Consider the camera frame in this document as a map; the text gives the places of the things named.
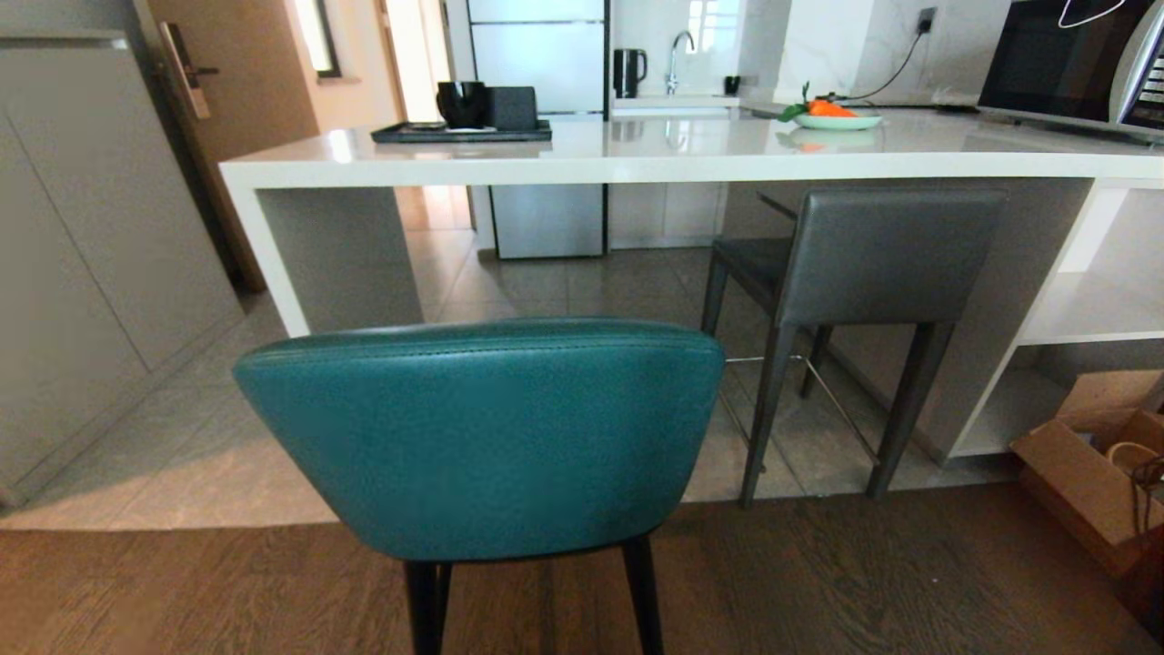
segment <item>chair leg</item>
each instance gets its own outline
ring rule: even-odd
[[[452,576],[452,563],[404,563],[409,619],[412,624],[412,652],[416,655],[440,655]]]
[[[824,359],[824,349],[829,347],[831,337],[832,325],[817,326],[816,337],[812,339],[812,354],[808,356],[808,362],[812,365],[812,369],[821,370],[821,361]],[[804,382],[801,383],[801,398],[808,398],[808,394],[812,391],[814,383],[816,383],[816,378],[805,368]]]
[[[953,335],[953,322],[920,322],[914,332],[914,342],[906,358],[906,370],[897,384],[893,408],[886,422],[881,447],[878,449],[878,464],[873,468],[865,496],[878,500],[889,489],[893,475],[897,470],[901,456],[909,446],[914,434],[917,417],[922,413],[925,398],[930,394],[934,379],[937,377],[942,357]]]
[[[768,435],[772,434],[772,423],[776,418],[776,403],[780,400],[780,389],[785,383],[795,337],[795,325],[779,325],[775,318],[772,319],[768,344],[764,353],[764,370],[760,373],[760,394],[755,399],[752,439],[747,444],[744,485],[739,492],[739,504],[745,510],[752,506],[755,485],[760,482],[764,451],[768,448]]]
[[[654,582],[651,537],[640,535],[623,542],[623,564],[631,585],[634,620],[639,625],[643,655],[662,655],[662,627],[659,622],[659,597]]]
[[[716,325],[719,323],[719,309],[724,304],[726,286],[728,265],[712,250],[711,264],[708,266],[708,286],[703,294],[703,320],[700,326],[705,335],[716,336]]]

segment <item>refrigerator door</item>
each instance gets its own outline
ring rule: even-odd
[[[602,21],[603,0],[469,0],[469,22]]]
[[[533,86],[539,113],[602,111],[604,43],[598,23],[473,26],[477,79]]]
[[[492,186],[499,258],[603,254],[602,184]]]

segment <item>gray bar stool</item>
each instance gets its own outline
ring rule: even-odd
[[[874,458],[866,494],[885,494],[1006,200],[993,188],[817,188],[805,194],[799,216],[766,199],[796,219],[792,238],[715,241],[703,332],[715,335],[729,275],[771,316],[740,505],[750,506],[755,494],[797,330],[817,329],[803,396],[835,325],[915,323],[881,446],[873,455],[865,444]]]

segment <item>microwave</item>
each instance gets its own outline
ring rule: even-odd
[[[978,108],[1164,141],[1164,0],[1010,5]]]

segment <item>power outlet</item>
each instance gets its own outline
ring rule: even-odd
[[[934,29],[934,16],[937,13],[937,7],[927,7],[917,13],[917,34],[929,34]]]

